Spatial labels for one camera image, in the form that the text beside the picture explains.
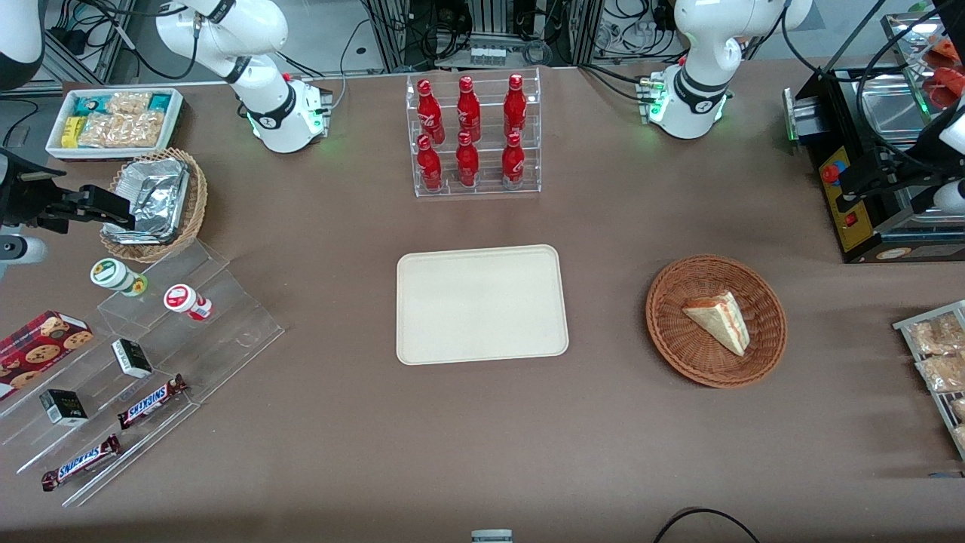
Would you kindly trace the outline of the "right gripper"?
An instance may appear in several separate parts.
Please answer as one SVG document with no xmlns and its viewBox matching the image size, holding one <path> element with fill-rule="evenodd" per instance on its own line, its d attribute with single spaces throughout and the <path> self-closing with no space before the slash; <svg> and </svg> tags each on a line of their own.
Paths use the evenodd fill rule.
<svg viewBox="0 0 965 543">
<path fill-rule="evenodd" d="M 68 220 L 53 217 L 51 225 L 46 223 L 47 209 L 61 204 L 65 194 L 65 190 L 56 186 L 54 180 L 65 176 L 66 172 L 34 164 L 6 148 L 1 149 L 1 154 L 2 224 L 68 234 Z M 130 212 L 130 201 L 110 190 L 94 185 L 82 186 L 75 193 L 75 205 L 75 212 L 70 217 L 72 221 L 96 221 L 127 230 L 136 228 L 136 219 Z"/>
</svg>

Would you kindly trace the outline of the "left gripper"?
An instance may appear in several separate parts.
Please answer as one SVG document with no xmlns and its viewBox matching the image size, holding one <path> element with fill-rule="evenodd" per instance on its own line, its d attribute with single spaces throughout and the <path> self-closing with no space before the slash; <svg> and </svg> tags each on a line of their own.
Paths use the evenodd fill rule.
<svg viewBox="0 0 965 543">
<path fill-rule="evenodd" d="M 961 178 L 964 158 L 964 97 L 938 114 L 914 144 L 914 158 L 874 147 L 875 167 L 849 167 L 840 175 L 840 200 L 856 202 L 909 186 L 914 179 Z"/>
</svg>

